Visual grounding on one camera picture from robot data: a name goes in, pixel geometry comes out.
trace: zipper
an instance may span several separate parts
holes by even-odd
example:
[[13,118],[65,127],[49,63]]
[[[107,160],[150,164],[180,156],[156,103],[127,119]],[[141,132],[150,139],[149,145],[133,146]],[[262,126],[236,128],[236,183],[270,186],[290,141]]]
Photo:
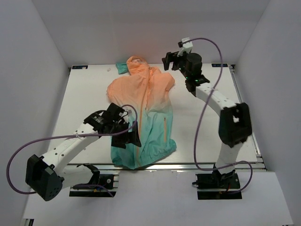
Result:
[[166,143],[166,118],[164,117],[164,142]]
[[[141,107],[140,107],[140,120],[139,120],[139,128],[138,128],[138,134],[139,134],[140,140],[141,140],[141,121],[142,121],[143,102],[144,102],[144,99],[145,99],[146,91],[148,90],[148,87],[149,87],[150,76],[151,76],[151,73],[149,71],[149,76],[148,76],[148,79],[147,79],[147,84],[145,86],[144,95],[143,95],[143,98],[142,98],[142,101],[141,101]],[[136,159],[137,159],[138,166],[140,167],[141,165],[140,165],[140,162],[138,161],[138,156],[139,156],[139,147],[137,147],[137,149],[136,149]]]

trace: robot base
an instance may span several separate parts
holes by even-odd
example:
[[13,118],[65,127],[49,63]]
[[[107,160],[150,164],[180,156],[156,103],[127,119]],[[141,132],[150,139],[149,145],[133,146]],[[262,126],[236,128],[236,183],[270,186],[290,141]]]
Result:
[[235,173],[226,183],[218,182],[212,174],[197,174],[198,200],[242,199],[238,175]]

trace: white tabletop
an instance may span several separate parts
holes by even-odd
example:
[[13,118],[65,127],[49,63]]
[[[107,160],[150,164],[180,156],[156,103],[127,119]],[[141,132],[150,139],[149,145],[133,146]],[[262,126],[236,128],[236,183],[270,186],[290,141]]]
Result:
[[[151,66],[156,66],[162,72],[164,71],[162,64]],[[223,69],[217,88],[225,96],[239,103],[229,68],[224,67]],[[203,65],[203,74],[211,83],[215,83],[219,70],[220,68],[212,68],[211,64]],[[175,85],[170,90],[169,96],[174,110],[171,138],[176,141],[177,150],[158,162],[192,163],[196,124],[205,103],[186,90],[184,77],[179,71],[169,70],[168,72],[175,79]],[[110,103],[106,95],[107,87],[120,76],[124,75],[118,75],[115,65],[89,65],[87,69],[71,70],[53,135],[71,134],[91,113],[97,110],[106,110]],[[198,162],[215,162],[217,160],[221,148],[218,125],[219,117],[210,107],[207,108],[198,135]],[[59,143],[61,140],[51,141],[49,150]],[[111,138],[102,137],[77,155],[71,163],[112,164],[110,150]],[[251,139],[248,139],[240,150],[237,161],[240,160],[257,161]]]

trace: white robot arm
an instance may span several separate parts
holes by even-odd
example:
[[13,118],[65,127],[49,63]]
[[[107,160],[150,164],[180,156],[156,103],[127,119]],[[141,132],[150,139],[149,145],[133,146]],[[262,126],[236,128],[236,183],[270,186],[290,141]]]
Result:
[[91,184],[95,178],[97,181],[100,172],[91,164],[82,164],[76,168],[66,166],[88,145],[97,141],[101,134],[119,133],[112,137],[112,146],[125,148],[128,143],[141,146],[137,124],[131,132],[123,132],[129,129],[129,123],[122,117],[124,112],[123,108],[110,104],[106,111],[98,111],[88,116],[73,133],[74,138],[64,140],[40,157],[30,157],[27,161],[26,183],[45,201],[49,201],[66,187]]
[[[178,43],[180,51],[166,54],[162,59],[164,69],[168,70],[169,64],[173,62],[172,70],[179,70],[184,75],[187,90],[195,97],[207,101],[213,85],[202,75],[202,57],[191,53],[192,42],[189,40],[190,38],[185,38]],[[249,107],[246,103],[234,103],[217,90],[213,90],[208,105],[220,117],[219,137],[222,141],[218,160],[214,164],[213,179],[210,180],[217,181],[217,187],[228,188],[229,180],[233,179],[235,174],[233,163],[236,162],[243,143],[252,134]],[[204,187],[208,188],[211,182],[204,184]]]

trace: white wall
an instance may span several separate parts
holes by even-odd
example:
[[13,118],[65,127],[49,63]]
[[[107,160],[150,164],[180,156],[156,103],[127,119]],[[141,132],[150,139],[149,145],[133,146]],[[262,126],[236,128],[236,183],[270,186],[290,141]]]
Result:
[[[10,189],[5,177],[12,153],[49,135],[54,127],[68,69],[30,0],[0,1],[0,220],[18,226],[26,195]],[[46,151],[32,145],[12,163],[13,183],[24,191],[28,157]]]
[[301,225],[301,1],[271,0],[237,64],[269,170]]
[[[236,63],[269,0],[33,0],[67,65],[114,64],[133,54],[161,63],[185,37],[216,41]],[[218,62],[211,44],[194,51]]]

